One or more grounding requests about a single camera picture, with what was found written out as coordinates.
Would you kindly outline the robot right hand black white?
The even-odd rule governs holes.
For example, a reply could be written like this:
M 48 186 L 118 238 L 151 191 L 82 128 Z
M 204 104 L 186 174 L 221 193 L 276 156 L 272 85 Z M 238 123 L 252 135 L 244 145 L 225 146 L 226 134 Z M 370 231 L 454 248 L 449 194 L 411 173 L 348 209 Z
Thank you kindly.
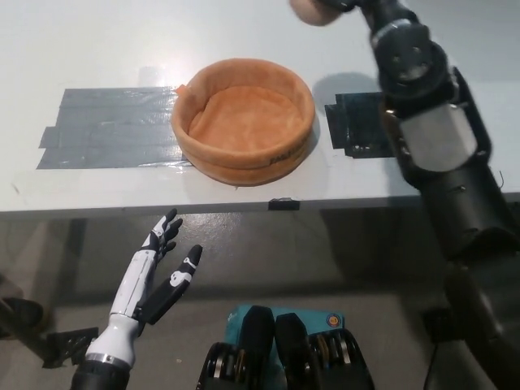
M 359 8 L 372 35 L 398 20 L 406 20 L 412 24 L 419 23 L 416 14 L 397 0 L 321 0 L 320 2 L 344 13 Z

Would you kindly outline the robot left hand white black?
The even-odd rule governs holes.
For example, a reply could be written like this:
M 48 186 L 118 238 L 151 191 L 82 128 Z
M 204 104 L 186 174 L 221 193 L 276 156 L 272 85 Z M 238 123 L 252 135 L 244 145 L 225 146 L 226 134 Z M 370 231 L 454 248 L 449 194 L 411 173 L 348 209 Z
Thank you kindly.
M 132 368 L 134 344 L 145 325 L 155 324 L 187 291 L 202 255 L 194 245 L 184 260 L 155 291 L 154 274 L 166 254 L 176 247 L 182 219 L 170 210 L 150 230 L 133 254 L 110 308 L 106 329 L 87 348 L 85 359 Z

